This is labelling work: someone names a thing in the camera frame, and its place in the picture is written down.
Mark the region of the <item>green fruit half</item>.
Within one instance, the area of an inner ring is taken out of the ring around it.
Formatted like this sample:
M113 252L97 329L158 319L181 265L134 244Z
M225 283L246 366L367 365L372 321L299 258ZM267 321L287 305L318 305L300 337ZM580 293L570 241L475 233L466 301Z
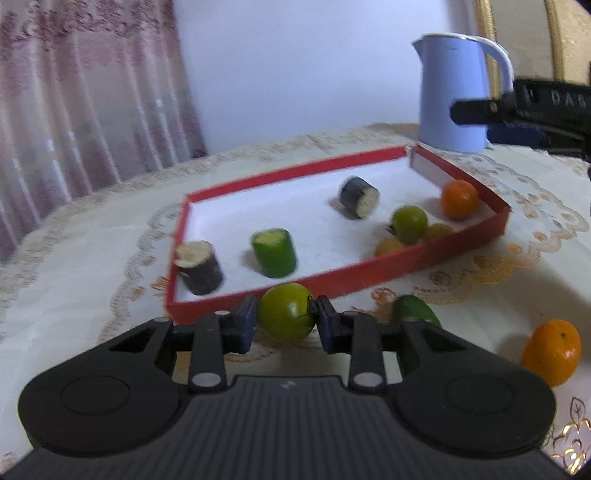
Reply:
M424 320L437 327L442 327L434 311L421 298L414 295L403 295L394 300L391 306L390 322L416 318Z

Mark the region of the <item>small yellow fruit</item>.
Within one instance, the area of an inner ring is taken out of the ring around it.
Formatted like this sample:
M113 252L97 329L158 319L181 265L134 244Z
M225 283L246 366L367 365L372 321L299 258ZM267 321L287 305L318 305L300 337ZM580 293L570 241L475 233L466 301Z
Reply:
M375 256L380 257L404 250L407 245L396 237L382 240L375 249Z

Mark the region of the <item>green cucumber piece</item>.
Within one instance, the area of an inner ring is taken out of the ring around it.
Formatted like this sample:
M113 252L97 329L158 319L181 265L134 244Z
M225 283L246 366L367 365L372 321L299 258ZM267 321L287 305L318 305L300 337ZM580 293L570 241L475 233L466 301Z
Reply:
M287 277L297 268L297 255L290 232L282 228L266 229L252 234L250 245L263 275Z

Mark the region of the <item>large orange mandarin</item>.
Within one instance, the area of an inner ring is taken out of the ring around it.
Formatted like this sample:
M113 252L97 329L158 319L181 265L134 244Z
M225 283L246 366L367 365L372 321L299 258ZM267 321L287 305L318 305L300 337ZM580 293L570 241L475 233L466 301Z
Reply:
M531 335L521 365L554 388L572 377L581 354L582 342L576 327L565 320L551 319Z

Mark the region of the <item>small yellow-green fruit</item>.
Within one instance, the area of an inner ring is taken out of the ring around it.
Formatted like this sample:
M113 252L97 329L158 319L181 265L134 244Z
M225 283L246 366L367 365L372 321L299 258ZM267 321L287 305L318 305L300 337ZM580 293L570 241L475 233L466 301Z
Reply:
M425 242L433 241L444 238L453 233L454 229L450 225L444 223L434 223L428 226L422 237L422 240Z

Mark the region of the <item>blue electric kettle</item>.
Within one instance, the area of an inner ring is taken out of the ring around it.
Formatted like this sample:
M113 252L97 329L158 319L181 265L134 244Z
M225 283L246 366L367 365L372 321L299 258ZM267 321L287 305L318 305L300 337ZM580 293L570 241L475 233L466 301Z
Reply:
M513 89L514 68L508 51L495 41L460 33L430 33L413 42L422 62L418 140L439 150L480 153L487 127L458 125L450 115L460 100L482 100L490 93L486 57L502 74L502 91Z

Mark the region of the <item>red shallow cardboard tray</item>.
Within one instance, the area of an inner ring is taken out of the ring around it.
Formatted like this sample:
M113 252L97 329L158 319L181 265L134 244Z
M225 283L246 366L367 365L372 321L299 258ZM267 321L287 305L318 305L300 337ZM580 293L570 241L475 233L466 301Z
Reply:
M352 176L380 191L376 209L365 219L339 203L342 184ZM480 206L473 217L454 223L454 233L445 238L375 256L399 207L417 205L431 221L444 220L440 195L454 179L477 189ZM235 309L246 295L276 285L260 273L249 244L260 230L283 228L293 237L297 269L287 281L335 298L484 246L504 234L510 212L493 190L422 146L329 158L205 188L184 199L173 243L211 243L224 280L211 294L196 296L171 266L165 308L177 323L190 324L200 315Z

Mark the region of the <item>cream embroidered tablecloth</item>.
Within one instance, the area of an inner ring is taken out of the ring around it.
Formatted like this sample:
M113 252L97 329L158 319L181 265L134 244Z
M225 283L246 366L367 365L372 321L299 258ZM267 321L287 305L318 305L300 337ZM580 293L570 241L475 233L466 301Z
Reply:
M1 467L30 445L17 399L40 372L163 314L168 254L192 191L332 156L409 144L412 125L375 124L198 158L78 199L29 234L1 268ZM438 267L339 298L387 312L422 297L457 334L518 361L530 333L561 318L590 335L590 184L584 162L492 146L455 164L512 209L498 241Z

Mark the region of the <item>pink patterned curtain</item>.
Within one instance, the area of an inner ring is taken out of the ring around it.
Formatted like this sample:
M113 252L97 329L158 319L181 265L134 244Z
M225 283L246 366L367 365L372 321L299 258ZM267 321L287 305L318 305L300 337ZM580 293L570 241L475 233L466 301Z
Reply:
M1 256L57 208L204 155L170 1L1 5Z

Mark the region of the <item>gold mirror frame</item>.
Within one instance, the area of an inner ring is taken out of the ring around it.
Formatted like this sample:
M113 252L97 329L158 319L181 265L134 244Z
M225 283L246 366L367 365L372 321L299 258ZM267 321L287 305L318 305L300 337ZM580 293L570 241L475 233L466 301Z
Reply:
M556 3L543 0L481 0L472 3L477 33L501 44L518 77L565 78Z

